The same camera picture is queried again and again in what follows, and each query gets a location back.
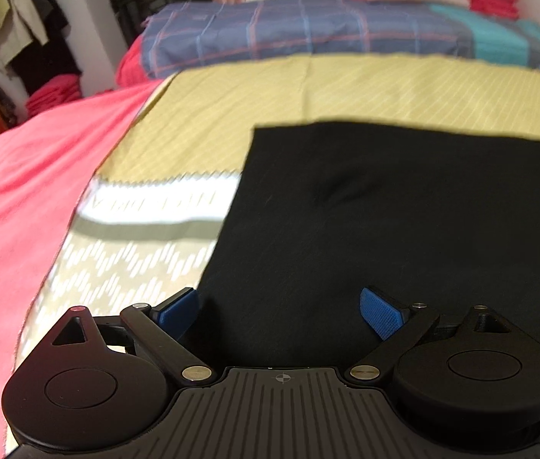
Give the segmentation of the black knit pants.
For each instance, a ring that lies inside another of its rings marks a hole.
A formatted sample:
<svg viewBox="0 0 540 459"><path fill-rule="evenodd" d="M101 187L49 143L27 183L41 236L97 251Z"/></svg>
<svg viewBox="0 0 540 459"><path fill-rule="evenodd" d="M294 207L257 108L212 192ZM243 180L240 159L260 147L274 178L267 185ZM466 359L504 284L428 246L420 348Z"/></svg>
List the black knit pants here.
<svg viewBox="0 0 540 459"><path fill-rule="evenodd" d="M184 345L227 367L336 367L376 287L486 304L540 340L540 141L369 123L255 131Z"/></svg>

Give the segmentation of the yellow quilted blanket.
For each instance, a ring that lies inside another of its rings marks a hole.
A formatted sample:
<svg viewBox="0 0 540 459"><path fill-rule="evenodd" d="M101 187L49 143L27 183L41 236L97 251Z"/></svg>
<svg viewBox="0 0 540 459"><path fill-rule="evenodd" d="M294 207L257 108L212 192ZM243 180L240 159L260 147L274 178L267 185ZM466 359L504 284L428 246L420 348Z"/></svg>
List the yellow quilted blanket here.
<svg viewBox="0 0 540 459"><path fill-rule="evenodd" d="M540 458L538 70L180 73L72 230L139 292L23 359L13 457Z"/></svg>

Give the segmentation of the red pink bed sheet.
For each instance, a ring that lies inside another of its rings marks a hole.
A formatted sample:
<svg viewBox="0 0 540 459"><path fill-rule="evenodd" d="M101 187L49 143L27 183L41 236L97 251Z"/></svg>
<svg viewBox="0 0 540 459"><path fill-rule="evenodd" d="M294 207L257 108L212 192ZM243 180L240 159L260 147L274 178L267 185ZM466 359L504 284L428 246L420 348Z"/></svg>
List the red pink bed sheet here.
<svg viewBox="0 0 540 459"><path fill-rule="evenodd" d="M1 394L28 310L89 179L159 84L80 99L0 135L0 457L6 438Z"/></svg>

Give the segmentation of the red folded cloth pile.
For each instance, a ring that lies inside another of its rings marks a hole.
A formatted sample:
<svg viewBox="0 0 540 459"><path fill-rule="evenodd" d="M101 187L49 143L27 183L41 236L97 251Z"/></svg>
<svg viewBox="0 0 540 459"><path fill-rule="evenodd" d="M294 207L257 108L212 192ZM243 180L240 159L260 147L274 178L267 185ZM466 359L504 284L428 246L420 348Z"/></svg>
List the red folded cloth pile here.
<svg viewBox="0 0 540 459"><path fill-rule="evenodd" d="M78 75L59 75L41 86L26 102L28 117L51 110L82 98Z"/></svg>

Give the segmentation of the purple plaid folded duvet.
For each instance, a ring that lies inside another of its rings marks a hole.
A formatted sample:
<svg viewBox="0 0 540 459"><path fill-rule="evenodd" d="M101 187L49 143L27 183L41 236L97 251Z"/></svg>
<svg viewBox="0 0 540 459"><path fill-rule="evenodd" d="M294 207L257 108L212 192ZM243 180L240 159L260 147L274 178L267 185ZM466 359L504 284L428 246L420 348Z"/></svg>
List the purple plaid folded duvet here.
<svg viewBox="0 0 540 459"><path fill-rule="evenodd" d="M141 35L147 77L295 54L445 55L540 70L540 26L441 4L358 0L185 2Z"/></svg>

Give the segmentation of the hanging clothes pile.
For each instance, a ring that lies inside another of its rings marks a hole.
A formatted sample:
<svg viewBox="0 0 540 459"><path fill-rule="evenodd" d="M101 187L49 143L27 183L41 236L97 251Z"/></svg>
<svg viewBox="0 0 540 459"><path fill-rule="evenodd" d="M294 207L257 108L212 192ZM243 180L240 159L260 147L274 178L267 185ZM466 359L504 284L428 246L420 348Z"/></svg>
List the hanging clothes pile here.
<svg viewBox="0 0 540 459"><path fill-rule="evenodd" d="M58 76L82 72L57 0L0 0L0 72L19 78L31 95Z"/></svg>

